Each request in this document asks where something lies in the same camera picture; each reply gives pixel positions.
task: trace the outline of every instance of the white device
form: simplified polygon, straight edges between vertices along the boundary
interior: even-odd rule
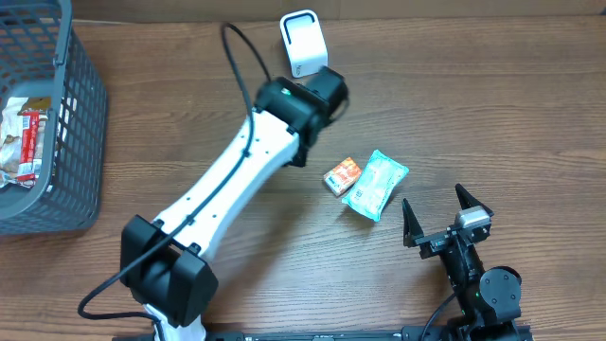
[[[280,31],[293,77],[309,76],[322,66],[329,65],[329,52],[320,22],[312,10],[304,9],[284,15],[280,19]]]

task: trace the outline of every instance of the red package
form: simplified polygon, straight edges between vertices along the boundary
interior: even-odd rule
[[[21,159],[17,171],[17,181],[24,186],[33,186],[36,181],[36,171],[40,169],[40,161],[34,159],[36,152],[36,135],[40,128],[40,112],[23,112],[23,136],[21,138]]]

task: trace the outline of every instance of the food package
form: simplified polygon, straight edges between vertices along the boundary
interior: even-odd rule
[[[360,179],[342,200],[353,210],[378,222],[394,187],[408,173],[408,168],[375,151]]]
[[[362,174],[360,167],[356,165],[351,157],[348,157],[338,164],[337,167],[324,174],[324,182],[329,186],[334,195],[340,196],[358,181],[360,174]]]
[[[0,187],[31,188],[40,176],[50,98],[11,98],[0,125]]]

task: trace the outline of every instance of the wire basket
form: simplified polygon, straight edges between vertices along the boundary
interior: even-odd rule
[[[0,235],[87,228],[98,217],[108,98],[69,0],[0,2],[0,109],[50,97],[40,176],[0,188]]]

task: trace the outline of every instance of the wooden table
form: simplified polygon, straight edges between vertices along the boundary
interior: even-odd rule
[[[288,75],[277,23],[241,28],[274,76]],[[606,338],[604,17],[324,22],[351,106],[308,167],[272,177],[228,230],[205,315],[247,332],[422,325],[451,292],[438,259],[402,246],[406,197],[426,232],[466,186],[495,212],[485,267],[522,274],[536,340]],[[120,231],[152,219],[225,148],[244,120],[216,24],[76,27],[111,97],[103,205],[78,234],[0,239],[0,339],[109,340],[141,320],[88,321],[76,307],[118,269]],[[232,39],[252,93],[262,80]],[[411,170],[377,224],[322,175],[379,149]],[[115,285],[94,312],[140,309]],[[459,314],[455,304],[441,318]]]

